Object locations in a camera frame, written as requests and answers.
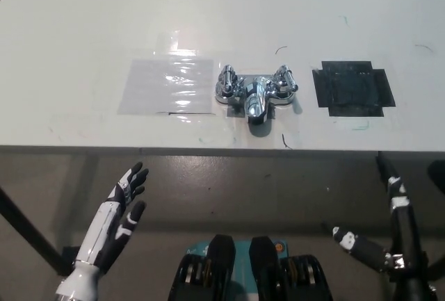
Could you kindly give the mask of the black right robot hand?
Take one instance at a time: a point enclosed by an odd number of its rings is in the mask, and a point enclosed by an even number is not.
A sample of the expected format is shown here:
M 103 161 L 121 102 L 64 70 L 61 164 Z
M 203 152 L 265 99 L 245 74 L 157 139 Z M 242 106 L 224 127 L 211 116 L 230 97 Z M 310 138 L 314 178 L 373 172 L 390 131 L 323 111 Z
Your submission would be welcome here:
M 332 237 L 354 259 L 388 275 L 396 286 L 394 300 L 436 300 L 436 290 L 428 281 L 428 257 L 421 247 L 414 208 L 403 180 L 383 153 L 375 160 L 388 196 L 391 247 L 387 249 L 338 226 L 332 228 Z

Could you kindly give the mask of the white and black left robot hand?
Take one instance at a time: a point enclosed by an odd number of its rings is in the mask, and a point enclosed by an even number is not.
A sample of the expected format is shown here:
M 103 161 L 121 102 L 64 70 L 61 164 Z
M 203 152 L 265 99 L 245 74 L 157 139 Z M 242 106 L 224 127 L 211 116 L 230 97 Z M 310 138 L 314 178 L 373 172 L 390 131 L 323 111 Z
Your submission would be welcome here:
M 137 162 L 115 183 L 90 223 L 73 271 L 58 285 L 56 300 L 99 299 L 100 279 L 121 255 L 146 208 L 135 198 L 144 192 L 148 174 Z

